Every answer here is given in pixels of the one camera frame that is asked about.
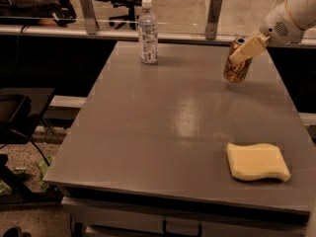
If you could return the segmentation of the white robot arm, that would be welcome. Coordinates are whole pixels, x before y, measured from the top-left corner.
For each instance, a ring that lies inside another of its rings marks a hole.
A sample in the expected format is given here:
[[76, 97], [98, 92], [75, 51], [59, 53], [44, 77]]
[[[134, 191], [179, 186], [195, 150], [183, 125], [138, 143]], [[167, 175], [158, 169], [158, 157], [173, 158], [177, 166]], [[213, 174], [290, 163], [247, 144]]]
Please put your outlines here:
[[300, 43], [305, 32], [316, 26], [316, 0], [285, 0], [270, 11], [228, 60], [239, 64], [264, 52], [268, 45]]

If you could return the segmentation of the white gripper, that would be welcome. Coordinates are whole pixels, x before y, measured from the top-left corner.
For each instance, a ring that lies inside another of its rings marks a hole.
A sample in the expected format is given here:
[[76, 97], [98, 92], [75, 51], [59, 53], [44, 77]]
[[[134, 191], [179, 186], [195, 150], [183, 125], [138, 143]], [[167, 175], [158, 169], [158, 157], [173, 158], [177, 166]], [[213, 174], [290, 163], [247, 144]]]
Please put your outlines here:
[[261, 34], [255, 34], [238, 47], [229, 59], [239, 64], [264, 52], [270, 41], [273, 44], [300, 43], [304, 31], [299, 29], [290, 16], [287, 2], [270, 11], [260, 26]]

